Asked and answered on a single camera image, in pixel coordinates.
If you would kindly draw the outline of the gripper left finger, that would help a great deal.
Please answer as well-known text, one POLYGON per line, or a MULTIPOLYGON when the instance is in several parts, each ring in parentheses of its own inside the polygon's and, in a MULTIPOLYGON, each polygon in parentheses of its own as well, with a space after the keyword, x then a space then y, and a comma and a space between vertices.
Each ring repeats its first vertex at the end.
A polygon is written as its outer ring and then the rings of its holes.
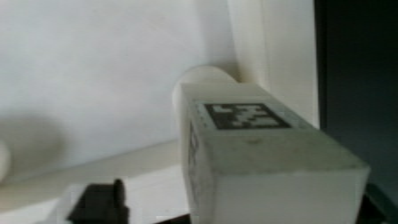
POLYGON ((120 179, 111 184, 90 184, 67 215, 70 224, 129 224, 126 190, 120 179))

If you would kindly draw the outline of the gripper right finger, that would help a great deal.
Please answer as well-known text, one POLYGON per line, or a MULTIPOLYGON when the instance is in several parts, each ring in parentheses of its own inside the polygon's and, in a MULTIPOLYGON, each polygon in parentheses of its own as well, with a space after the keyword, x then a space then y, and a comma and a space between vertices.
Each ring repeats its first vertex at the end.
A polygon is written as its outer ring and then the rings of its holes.
POLYGON ((357 224, 398 224, 398 206, 376 186, 365 187, 357 224))

